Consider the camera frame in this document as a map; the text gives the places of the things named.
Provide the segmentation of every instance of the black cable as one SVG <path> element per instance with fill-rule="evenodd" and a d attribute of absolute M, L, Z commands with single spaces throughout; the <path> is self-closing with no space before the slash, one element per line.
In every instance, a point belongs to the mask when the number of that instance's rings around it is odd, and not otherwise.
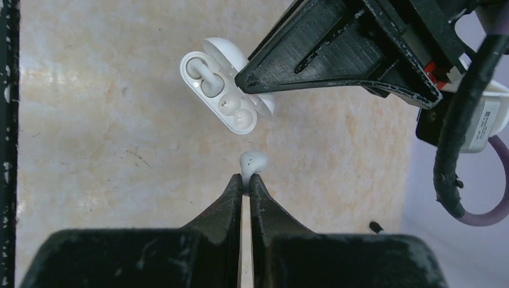
<path fill-rule="evenodd" d="M 438 140 L 433 183 L 437 201 L 454 218 L 465 215 L 457 186 L 456 162 L 474 110 L 491 81 L 496 65 L 509 46 L 509 35 L 488 35 L 454 95 Z"/>

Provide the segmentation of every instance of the black 3d-printed part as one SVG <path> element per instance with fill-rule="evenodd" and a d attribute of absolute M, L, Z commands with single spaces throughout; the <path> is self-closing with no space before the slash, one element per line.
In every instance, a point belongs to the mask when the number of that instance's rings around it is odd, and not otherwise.
<path fill-rule="evenodd" d="M 465 71 L 461 42 L 434 1 L 296 0 L 235 78 L 248 94 L 327 86 L 363 86 L 430 109 L 440 81 Z"/>
<path fill-rule="evenodd" d="M 16 179 L 19 108 L 19 1 L 0 0 L 0 283 L 14 287 Z"/>

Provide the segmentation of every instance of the white earbud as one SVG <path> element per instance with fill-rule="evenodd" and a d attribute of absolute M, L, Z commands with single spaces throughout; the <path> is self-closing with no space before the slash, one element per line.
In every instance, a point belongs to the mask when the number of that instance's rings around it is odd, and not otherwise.
<path fill-rule="evenodd" d="M 202 91 L 205 96 L 214 98 L 221 93 L 224 88 L 224 81 L 218 75 L 212 73 L 210 69 L 198 58 L 189 60 L 185 67 L 187 74 L 193 79 L 200 79 L 202 81 Z"/>
<path fill-rule="evenodd" d="M 249 191 L 251 176 L 261 173 L 267 168 L 268 157 L 259 150 L 249 150 L 240 156 L 240 168 L 242 169 L 242 184 L 244 192 Z"/>

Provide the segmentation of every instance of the marble surface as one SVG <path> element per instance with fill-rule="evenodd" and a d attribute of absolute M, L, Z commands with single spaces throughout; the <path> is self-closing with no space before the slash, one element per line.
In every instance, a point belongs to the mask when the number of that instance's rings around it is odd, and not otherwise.
<path fill-rule="evenodd" d="M 282 92 L 274 117 L 238 136 L 181 80 L 204 38 L 249 54 L 290 3 L 22 2 L 17 283 L 57 230 L 182 226 L 250 148 L 269 156 L 274 198 L 312 230 L 398 229 L 416 108 L 361 88 Z"/>

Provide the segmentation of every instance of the purple cable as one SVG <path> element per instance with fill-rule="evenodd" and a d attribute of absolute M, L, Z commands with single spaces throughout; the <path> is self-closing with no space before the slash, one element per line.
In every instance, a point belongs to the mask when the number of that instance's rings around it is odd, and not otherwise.
<path fill-rule="evenodd" d="M 498 154 L 504 166 L 505 192 L 500 203 L 490 212 L 485 214 L 472 214 L 465 211 L 464 216 L 458 218 L 461 223 L 470 226 L 490 226 L 502 221 L 509 215 L 509 149 L 498 136 L 490 137 L 488 142 L 490 142 L 491 146 L 495 149 L 495 152 Z"/>

